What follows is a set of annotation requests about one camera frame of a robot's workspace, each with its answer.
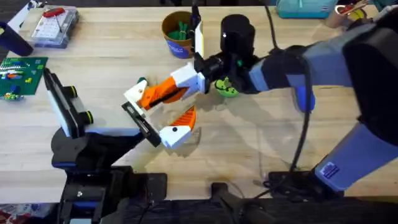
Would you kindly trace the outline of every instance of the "paper cup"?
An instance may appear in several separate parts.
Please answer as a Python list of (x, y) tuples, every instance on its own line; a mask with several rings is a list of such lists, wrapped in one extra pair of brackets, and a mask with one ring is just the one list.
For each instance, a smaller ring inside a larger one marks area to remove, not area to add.
[(192, 40), (191, 39), (174, 40), (168, 37), (168, 34), (169, 32), (179, 30), (178, 28), (179, 21), (188, 24), (188, 29), (189, 29), (190, 18), (191, 18), (191, 12), (177, 11), (166, 16), (166, 18), (163, 20), (162, 23), (162, 32), (164, 35), (164, 39), (166, 40), (166, 43), (169, 46), (171, 53), (178, 58), (192, 57), (193, 55), (191, 51)]

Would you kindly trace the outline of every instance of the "green toy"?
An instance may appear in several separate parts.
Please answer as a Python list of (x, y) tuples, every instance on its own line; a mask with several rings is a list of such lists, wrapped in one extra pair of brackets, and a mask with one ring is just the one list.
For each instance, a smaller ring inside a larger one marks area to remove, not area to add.
[(168, 37), (173, 40), (186, 40), (188, 24), (184, 24), (182, 21), (179, 21), (178, 28), (179, 30), (169, 32)]
[(239, 95), (239, 92), (231, 87), (228, 77), (225, 77), (224, 80), (219, 79), (215, 81), (215, 87), (223, 97), (232, 98)]
[(147, 81), (147, 79), (146, 79), (145, 77), (139, 77), (139, 79), (138, 79), (138, 81), (137, 81), (137, 84), (140, 83), (140, 82), (143, 81), (143, 80)]

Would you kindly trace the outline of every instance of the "black stand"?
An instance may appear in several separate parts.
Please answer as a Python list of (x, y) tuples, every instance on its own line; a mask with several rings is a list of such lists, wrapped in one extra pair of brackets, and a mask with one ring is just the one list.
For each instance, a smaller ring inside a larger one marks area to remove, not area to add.
[(111, 166), (144, 139), (102, 136), (87, 133), (81, 138), (66, 137), (59, 129), (51, 142), (52, 165), (67, 173), (58, 222), (88, 218), (92, 223), (118, 210), (120, 201), (163, 200), (167, 193), (166, 174), (135, 174), (130, 166)]
[(261, 205), (260, 200), (241, 199), (228, 191), (224, 183), (211, 185), (211, 198), (220, 203), (231, 214), (231, 223), (250, 224), (290, 224), (292, 222), (276, 219), (269, 215)]

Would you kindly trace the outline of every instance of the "red item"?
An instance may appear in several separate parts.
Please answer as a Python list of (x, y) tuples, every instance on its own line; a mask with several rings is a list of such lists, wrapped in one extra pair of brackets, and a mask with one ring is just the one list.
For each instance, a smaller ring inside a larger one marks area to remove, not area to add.
[(65, 12), (65, 10), (63, 8), (55, 8), (55, 9), (50, 9), (48, 11), (45, 11), (43, 13), (43, 16), (46, 17), (46, 18), (51, 18), (51, 17), (54, 17), (54, 16), (61, 15), (64, 12)]
[(355, 6), (354, 4), (350, 4), (350, 5), (346, 6), (346, 7), (344, 7), (344, 9), (340, 11), (340, 14), (344, 14), (344, 13), (352, 10), (354, 8), (354, 6)]

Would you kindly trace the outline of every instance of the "label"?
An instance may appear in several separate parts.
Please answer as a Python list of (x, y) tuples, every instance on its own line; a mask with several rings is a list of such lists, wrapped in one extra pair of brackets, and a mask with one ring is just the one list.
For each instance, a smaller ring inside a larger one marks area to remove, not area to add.
[(337, 167), (334, 163), (328, 162), (325, 166), (322, 167), (320, 170), (320, 173), (326, 177), (327, 179), (330, 179), (333, 177), (338, 171), (340, 170), (339, 167)]
[(174, 54), (174, 56), (178, 58), (189, 58), (189, 52), (187, 49), (179, 46), (178, 44), (166, 40), (167, 45), (169, 46), (170, 51)]

